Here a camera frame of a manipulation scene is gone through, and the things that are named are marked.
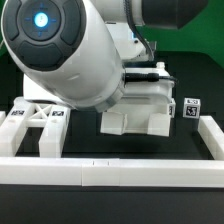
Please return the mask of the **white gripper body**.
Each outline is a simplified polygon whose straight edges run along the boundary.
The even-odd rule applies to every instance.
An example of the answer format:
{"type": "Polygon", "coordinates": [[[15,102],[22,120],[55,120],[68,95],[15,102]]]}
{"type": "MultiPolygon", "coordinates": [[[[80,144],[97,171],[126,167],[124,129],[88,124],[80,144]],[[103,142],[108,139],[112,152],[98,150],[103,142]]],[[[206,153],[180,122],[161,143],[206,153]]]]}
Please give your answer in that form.
{"type": "Polygon", "coordinates": [[[65,104],[60,96],[60,81],[56,78],[31,79],[28,75],[23,78],[23,97],[27,101],[50,104],[65,104]]]}

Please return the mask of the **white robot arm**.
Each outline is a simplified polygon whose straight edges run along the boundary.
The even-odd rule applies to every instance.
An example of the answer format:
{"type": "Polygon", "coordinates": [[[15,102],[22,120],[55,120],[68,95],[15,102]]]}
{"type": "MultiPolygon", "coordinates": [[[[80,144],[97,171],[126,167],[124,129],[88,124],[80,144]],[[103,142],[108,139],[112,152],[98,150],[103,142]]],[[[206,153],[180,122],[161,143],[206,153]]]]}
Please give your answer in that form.
{"type": "Polygon", "coordinates": [[[1,32],[17,66],[78,110],[103,112],[124,94],[124,66],[107,25],[180,29],[208,0],[5,0],[1,32]]]}

